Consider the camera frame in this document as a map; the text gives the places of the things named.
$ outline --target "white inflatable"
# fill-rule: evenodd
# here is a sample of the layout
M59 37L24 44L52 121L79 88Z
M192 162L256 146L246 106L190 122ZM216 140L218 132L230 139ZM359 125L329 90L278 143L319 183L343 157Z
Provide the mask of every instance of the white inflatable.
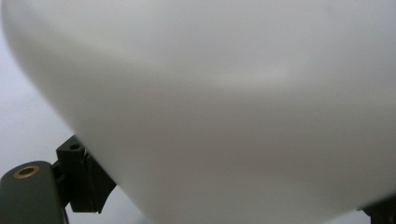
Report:
M158 224L318 224L396 191L392 0L5 0L15 57Z

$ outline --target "round hole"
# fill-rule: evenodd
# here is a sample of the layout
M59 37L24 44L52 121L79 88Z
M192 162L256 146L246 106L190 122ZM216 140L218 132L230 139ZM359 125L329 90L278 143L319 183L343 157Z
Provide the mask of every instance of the round hole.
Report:
M74 145L71 145L69 148L72 149L72 150L76 150L76 149L81 148L81 145L80 144L74 144Z
M35 175L40 170L40 167L37 165L26 166L19 169L14 173L14 178L23 179L32 175Z

